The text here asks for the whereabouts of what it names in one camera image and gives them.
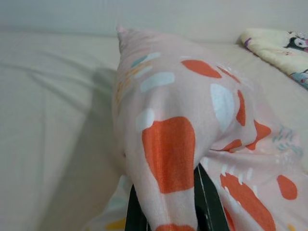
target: white wall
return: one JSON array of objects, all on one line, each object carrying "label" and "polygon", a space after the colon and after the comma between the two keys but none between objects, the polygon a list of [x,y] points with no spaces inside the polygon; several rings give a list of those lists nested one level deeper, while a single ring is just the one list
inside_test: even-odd
[{"label": "white wall", "polygon": [[308,0],[0,0],[0,26],[115,35],[124,26],[236,41],[247,27],[308,31]]}]

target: white bed sheet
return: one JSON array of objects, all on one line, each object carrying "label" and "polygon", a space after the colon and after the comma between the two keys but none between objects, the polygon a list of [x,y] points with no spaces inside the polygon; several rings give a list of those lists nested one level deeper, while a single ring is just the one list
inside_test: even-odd
[{"label": "white bed sheet", "polygon": [[[308,152],[308,91],[237,45],[207,46],[263,86]],[[0,31],[0,230],[77,231],[101,212],[123,173],[110,115],[118,61],[116,38]]]}]

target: yellow spot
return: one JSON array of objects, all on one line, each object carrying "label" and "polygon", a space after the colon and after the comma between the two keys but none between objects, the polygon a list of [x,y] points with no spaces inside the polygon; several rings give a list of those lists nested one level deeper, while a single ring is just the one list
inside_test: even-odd
[{"label": "yellow spot", "polygon": [[108,224],[105,227],[105,229],[106,230],[124,230],[125,229],[125,223],[126,223],[126,218]]},{"label": "yellow spot", "polygon": [[296,229],[294,228],[294,226],[293,225],[288,225],[288,229],[290,230],[290,231],[296,231]]}]

